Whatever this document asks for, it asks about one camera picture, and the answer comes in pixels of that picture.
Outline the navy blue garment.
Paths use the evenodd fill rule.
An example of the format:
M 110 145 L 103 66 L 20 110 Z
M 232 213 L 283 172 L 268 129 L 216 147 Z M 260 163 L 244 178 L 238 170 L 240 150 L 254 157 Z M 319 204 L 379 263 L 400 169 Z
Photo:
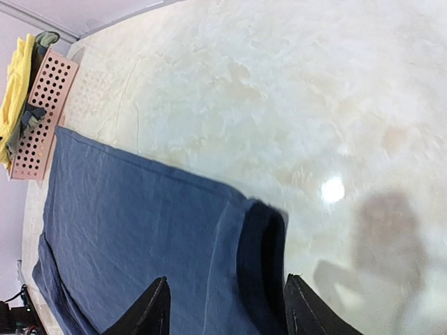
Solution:
M 281 212 L 56 131 L 33 279 L 65 334 L 101 334 L 159 277 L 171 334 L 285 334 Z

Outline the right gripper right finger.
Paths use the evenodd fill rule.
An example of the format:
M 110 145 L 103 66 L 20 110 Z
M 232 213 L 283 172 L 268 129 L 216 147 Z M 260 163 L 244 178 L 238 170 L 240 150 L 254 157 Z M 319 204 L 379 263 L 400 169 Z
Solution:
M 341 319 L 301 276 L 288 275 L 284 303 L 289 334 L 362 335 Z

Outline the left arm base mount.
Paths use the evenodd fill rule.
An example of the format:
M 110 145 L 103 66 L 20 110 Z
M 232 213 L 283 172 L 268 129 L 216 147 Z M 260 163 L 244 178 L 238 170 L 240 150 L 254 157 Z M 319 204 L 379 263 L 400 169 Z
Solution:
M 17 298 L 22 300 L 23 305 L 10 307 L 9 302 Z M 35 326 L 35 317 L 28 298 L 27 286 L 23 285 L 15 296 L 1 301 L 1 334 L 16 334 Z

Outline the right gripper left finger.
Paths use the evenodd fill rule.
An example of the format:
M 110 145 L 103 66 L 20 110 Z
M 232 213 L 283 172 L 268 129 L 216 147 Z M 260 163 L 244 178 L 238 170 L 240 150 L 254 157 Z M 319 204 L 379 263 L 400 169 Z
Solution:
M 104 335 L 169 335 L 171 293 L 165 276 L 158 277 Z

